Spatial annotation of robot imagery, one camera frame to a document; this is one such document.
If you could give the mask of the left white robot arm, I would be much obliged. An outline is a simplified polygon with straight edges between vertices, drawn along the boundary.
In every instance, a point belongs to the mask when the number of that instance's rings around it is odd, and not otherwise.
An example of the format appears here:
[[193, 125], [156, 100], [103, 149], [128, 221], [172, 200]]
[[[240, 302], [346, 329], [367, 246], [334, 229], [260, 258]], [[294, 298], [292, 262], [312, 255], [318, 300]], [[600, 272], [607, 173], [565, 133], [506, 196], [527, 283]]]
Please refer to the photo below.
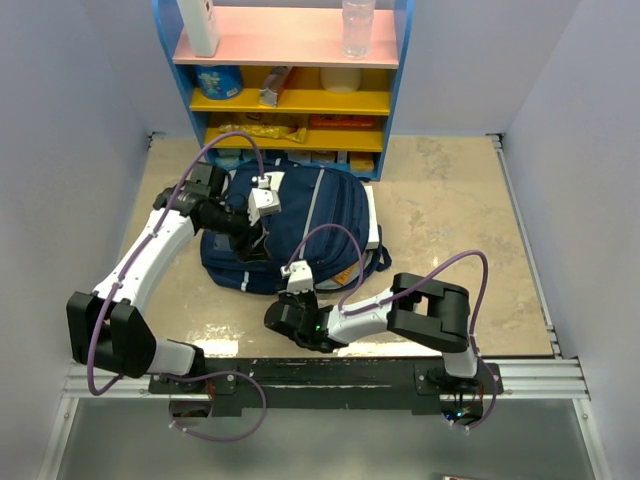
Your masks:
[[266, 258], [263, 220], [281, 209], [282, 178], [280, 172], [252, 175], [245, 204], [233, 207], [229, 173], [198, 162], [183, 182], [161, 191], [119, 264], [90, 292], [68, 300], [73, 359], [121, 377], [170, 374], [183, 391], [200, 390], [207, 380], [202, 351], [157, 338], [144, 310], [174, 258], [201, 230], [225, 236], [242, 261]]

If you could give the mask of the white coffee cover book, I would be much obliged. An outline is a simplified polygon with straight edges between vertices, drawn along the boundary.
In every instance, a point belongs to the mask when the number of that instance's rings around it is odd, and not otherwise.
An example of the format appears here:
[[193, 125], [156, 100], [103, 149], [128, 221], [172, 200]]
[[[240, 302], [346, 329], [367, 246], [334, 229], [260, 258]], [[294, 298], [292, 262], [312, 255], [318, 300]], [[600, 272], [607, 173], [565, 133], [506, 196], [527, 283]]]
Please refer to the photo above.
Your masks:
[[380, 245], [380, 237], [378, 228], [377, 211], [374, 197], [373, 187], [365, 185], [364, 190], [367, 196], [368, 214], [369, 214], [369, 232], [366, 250], [377, 249]]

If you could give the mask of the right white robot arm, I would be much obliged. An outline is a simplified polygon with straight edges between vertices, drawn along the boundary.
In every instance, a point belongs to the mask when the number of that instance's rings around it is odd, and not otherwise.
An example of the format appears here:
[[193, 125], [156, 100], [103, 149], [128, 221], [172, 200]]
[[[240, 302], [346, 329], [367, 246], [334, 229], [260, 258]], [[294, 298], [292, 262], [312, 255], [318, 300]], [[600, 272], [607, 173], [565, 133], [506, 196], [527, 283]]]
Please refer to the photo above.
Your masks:
[[331, 353], [365, 337], [392, 332], [442, 354], [448, 386], [469, 392], [481, 380], [472, 336], [480, 302], [469, 304], [466, 288], [409, 273], [392, 286], [342, 313], [321, 308], [313, 290], [279, 294], [265, 313], [266, 328], [310, 351]]

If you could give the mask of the orange Treehouse book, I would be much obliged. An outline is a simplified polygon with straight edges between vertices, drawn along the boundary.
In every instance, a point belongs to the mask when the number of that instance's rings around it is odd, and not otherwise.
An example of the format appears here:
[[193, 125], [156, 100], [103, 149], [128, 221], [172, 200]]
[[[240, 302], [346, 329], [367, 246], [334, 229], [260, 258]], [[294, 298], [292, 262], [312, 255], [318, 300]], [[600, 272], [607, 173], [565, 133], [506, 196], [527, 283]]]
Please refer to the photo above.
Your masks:
[[355, 279], [358, 278], [359, 276], [359, 266], [357, 263], [354, 263], [353, 265], [347, 267], [345, 270], [341, 271], [340, 273], [334, 275], [332, 277], [332, 280], [339, 284], [340, 286], [346, 286], [349, 283], [351, 283], [352, 281], [354, 281]]

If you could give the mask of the navy blue student backpack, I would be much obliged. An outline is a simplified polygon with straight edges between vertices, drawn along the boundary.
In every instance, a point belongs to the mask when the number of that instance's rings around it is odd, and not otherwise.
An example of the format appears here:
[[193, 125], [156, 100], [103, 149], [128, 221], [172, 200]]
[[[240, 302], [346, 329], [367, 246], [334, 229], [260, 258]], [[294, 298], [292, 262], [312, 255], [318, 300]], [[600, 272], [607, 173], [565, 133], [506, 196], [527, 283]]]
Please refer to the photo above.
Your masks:
[[366, 250], [369, 214], [364, 184], [354, 175], [336, 169], [280, 161], [264, 165], [265, 171], [282, 171], [279, 188], [280, 213], [264, 219], [268, 231], [268, 260], [241, 262], [232, 251], [226, 236], [205, 231], [200, 242], [201, 264], [219, 286], [243, 292], [272, 295], [286, 288], [280, 268], [290, 259], [301, 240], [314, 228], [330, 227], [316, 233], [300, 249], [299, 257], [313, 271], [316, 288], [321, 293], [352, 289], [357, 279], [340, 286], [332, 277], [358, 264], [356, 249], [349, 235], [332, 226], [349, 230], [363, 253], [364, 276], [382, 272], [391, 266], [388, 250], [380, 244]]

